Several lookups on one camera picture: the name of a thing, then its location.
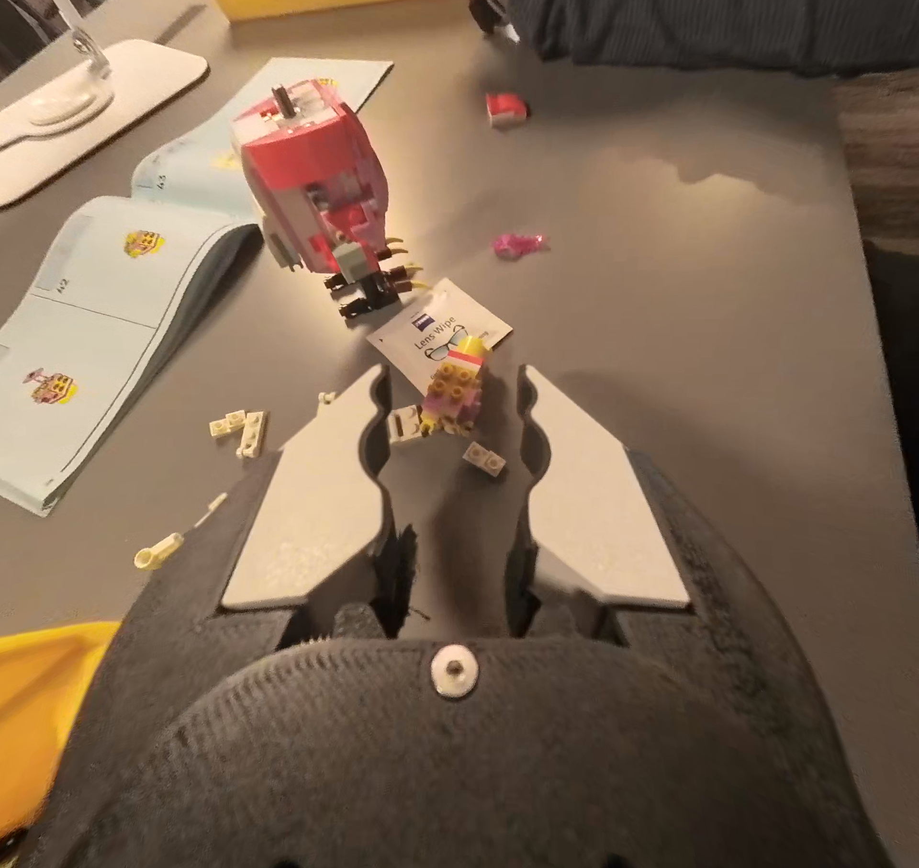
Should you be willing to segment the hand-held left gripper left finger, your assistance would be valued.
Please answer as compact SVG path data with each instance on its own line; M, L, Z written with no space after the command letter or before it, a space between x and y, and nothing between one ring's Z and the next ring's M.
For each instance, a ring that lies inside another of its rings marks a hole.
M390 371L376 364L284 444L224 588L225 610L333 616L386 596L398 565L380 481L391 409Z

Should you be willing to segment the open instruction booklet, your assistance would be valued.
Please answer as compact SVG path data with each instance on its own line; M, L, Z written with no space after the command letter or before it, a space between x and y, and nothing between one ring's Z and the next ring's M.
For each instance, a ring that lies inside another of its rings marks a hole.
M256 240L233 118L275 85L311 79L358 111L393 65L271 58L208 120L143 159L128 197L97 197L63 223L2 325L2 498L49 514Z

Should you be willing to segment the large red toy brick model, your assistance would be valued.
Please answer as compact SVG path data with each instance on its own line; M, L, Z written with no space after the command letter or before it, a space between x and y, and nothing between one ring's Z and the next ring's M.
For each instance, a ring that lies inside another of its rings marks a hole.
M320 276L347 322L419 288L414 264L387 235L389 184L357 114L315 79L276 85L232 121L237 157L282 268Z

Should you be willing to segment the lens wipe packet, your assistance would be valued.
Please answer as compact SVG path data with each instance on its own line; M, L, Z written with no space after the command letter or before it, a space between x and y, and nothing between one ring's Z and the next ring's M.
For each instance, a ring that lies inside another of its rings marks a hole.
M511 324L444 279L369 333L367 341L424 393L436 369L462 338L480 338L494 349L512 332Z

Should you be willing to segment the yellow box lid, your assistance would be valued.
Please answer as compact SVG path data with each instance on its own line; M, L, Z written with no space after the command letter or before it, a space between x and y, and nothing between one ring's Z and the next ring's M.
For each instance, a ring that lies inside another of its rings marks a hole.
M119 621L1 638L1 835L31 826Z

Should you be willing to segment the pink translucent toy piece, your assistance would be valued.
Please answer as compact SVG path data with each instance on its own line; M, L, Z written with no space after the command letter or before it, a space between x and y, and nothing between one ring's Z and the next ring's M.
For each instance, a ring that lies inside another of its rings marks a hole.
M492 241L493 253L504 261L518 261L548 249L549 243L542 234L506 233Z

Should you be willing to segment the small red toy brick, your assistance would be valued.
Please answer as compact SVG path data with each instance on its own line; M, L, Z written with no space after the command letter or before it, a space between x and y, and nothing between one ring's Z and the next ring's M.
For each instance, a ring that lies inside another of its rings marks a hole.
M488 125L493 130L525 124L531 115L529 104L516 93L488 93L485 105Z

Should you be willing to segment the white lamp base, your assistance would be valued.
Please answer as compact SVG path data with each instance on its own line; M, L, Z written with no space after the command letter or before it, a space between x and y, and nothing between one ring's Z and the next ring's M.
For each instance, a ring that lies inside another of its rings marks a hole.
M147 40L103 48L73 1L52 1L82 59L2 111L2 208L47 185L210 70L204 57Z

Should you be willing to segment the person's right forearm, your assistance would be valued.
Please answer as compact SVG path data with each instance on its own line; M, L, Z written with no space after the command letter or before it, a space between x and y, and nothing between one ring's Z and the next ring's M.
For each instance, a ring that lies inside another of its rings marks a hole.
M542 60L806 78L916 68L918 0L507 0Z

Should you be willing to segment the pale yellow toy brick connector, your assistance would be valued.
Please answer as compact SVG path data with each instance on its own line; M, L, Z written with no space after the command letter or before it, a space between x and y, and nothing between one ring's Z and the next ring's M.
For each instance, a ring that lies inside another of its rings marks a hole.
M157 541L154 545L144 547L135 553L133 564L141 571L155 571L162 567L167 560L172 557L185 542L184 535L174 532L162 540Z

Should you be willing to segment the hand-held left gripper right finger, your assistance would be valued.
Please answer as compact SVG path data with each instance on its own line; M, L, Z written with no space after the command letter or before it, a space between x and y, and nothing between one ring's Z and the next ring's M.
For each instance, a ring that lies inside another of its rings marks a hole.
M505 567L506 609L689 609L628 449L531 364L517 375L531 476Z

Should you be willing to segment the small yellow pink toy brick model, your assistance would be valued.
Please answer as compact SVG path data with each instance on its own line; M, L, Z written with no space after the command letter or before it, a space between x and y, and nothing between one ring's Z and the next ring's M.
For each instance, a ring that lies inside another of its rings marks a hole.
M440 360L420 404L422 437L440 430L471 436L482 406L490 354L482 338L465 331L455 333L447 345L434 351Z

